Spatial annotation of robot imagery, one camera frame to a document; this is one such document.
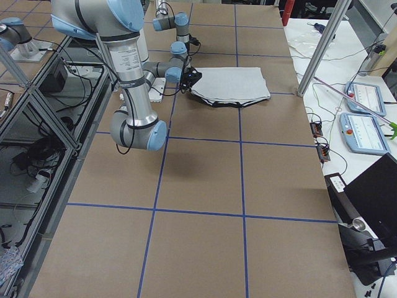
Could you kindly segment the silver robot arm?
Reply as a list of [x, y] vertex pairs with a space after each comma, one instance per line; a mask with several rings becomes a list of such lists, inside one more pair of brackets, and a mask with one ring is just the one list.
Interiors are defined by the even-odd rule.
[[156, 78], [190, 89], [202, 75], [190, 66], [189, 45], [199, 45], [189, 32], [189, 18], [172, 16], [158, 8], [156, 31], [176, 29], [169, 61], [150, 62], [143, 38], [144, 10], [140, 1], [52, 1], [54, 28], [70, 37], [98, 38], [109, 49], [111, 65], [124, 103], [114, 112], [110, 134], [117, 145], [149, 151], [159, 150], [167, 137], [167, 125], [152, 109], [149, 91]]
[[184, 12], [175, 13], [173, 7], [166, 1], [155, 1], [155, 31], [176, 30], [176, 40], [187, 45], [190, 41], [189, 17]]

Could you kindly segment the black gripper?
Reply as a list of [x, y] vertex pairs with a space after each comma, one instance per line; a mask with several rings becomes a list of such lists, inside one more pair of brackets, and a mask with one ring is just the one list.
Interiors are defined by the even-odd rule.
[[190, 89], [202, 78], [202, 73], [197, 70], [189, 70], [182, 74], [179, 91], [181, 93], [189, 92]]

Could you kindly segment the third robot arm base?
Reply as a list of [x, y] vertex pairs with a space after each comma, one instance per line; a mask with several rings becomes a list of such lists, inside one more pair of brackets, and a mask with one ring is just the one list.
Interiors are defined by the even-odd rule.
[[1, 46], [17, 62], [38, 63], [45, 52], [40, 51], [45, 42], [36, 41], [18, 17], [1, 19]]

